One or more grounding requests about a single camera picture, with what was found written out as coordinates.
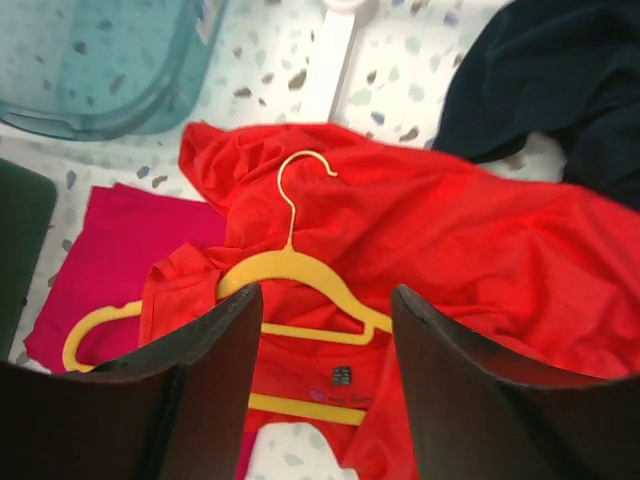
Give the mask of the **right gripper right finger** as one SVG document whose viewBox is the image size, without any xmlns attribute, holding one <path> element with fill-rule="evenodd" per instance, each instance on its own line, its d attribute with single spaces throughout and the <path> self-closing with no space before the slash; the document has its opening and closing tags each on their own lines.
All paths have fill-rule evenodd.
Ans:
<svg viewBox="0 0 640 480">
<path fill-rule="evenodd" d="M 409 287 L 393 336 L 423 479 L 635 479 L 639 380 L 533 360 L 466 328 Z"/>
</svg>

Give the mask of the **red tank top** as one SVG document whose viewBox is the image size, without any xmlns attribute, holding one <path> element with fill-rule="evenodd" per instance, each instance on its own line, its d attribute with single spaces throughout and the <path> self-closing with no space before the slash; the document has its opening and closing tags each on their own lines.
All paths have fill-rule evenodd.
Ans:
<svg viewBox="0 0 640 480">
<path fill-rule="evenodd" d="M 148 344 L 202 312 L 200 294 L 241 260 L 294 246 L 335 270 L 392 320 L 400 285 L 466 328 L 518 354 L 603 380 L 639 380 L 639 218 L 585 189 L 496 177 L 435 151 L 383 145 L 336 125 L 224 131 L 192 123 L 178 164 L 226 219 L 219 247 L 183 245 L 150 271 L 139 339 Z M 347 333 L 362 324 L 319 292 L 265 280 L 263 324 Z M 396 346 L 262 332 L 252 392 L 361 410 L 359 426 L 314 421 L 338 461 L 362 479 L 419 475 Z"/>
</svg>

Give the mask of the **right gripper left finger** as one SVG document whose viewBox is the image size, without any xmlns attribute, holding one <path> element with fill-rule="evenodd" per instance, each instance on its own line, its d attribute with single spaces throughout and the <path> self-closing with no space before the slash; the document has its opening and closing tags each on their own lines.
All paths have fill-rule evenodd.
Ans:
<svg viewBox="0 0 640 480">
<path fill-rule="evenodd" d="M 232 479 L 263 313 L 242 288 L 88 373 L 1 366 L 5 479 Z"/>
</svg>

